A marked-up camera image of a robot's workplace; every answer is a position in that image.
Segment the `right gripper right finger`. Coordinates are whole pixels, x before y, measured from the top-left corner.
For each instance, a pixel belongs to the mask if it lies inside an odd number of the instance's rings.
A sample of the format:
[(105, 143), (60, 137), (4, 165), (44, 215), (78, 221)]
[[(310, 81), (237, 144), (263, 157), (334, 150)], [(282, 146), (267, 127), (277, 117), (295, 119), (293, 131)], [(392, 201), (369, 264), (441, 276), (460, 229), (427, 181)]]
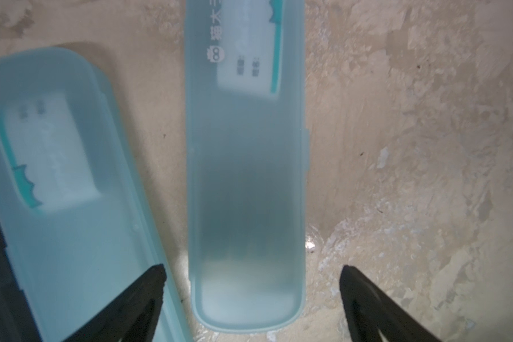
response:
[(356, 267), (343, 267), (339, 287), (352, 341), (440, 341)]

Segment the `light blue pencil case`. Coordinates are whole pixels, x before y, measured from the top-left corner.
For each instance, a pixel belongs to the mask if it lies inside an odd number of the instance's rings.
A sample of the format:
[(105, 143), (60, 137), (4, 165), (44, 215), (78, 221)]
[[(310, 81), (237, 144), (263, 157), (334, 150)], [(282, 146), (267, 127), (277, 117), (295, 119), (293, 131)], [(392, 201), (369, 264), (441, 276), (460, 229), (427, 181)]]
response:
[(0, 58), (0, 228), (40, 341), (66, 341), (150, 267), (152, 341), (191, 341), (113, 87), (66, 48)]
[(187, 1), (190, 303), (220, 333), (280, 329), (306, 289), (303, 1)]

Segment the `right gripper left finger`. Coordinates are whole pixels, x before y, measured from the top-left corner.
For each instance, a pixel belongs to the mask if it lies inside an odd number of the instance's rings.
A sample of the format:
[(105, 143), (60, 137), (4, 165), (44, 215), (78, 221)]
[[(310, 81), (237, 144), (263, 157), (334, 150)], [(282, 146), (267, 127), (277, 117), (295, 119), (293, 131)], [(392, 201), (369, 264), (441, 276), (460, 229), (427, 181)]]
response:
[(67, 341), (152, 341), (163, 304), (165, 267), (150, 267)]

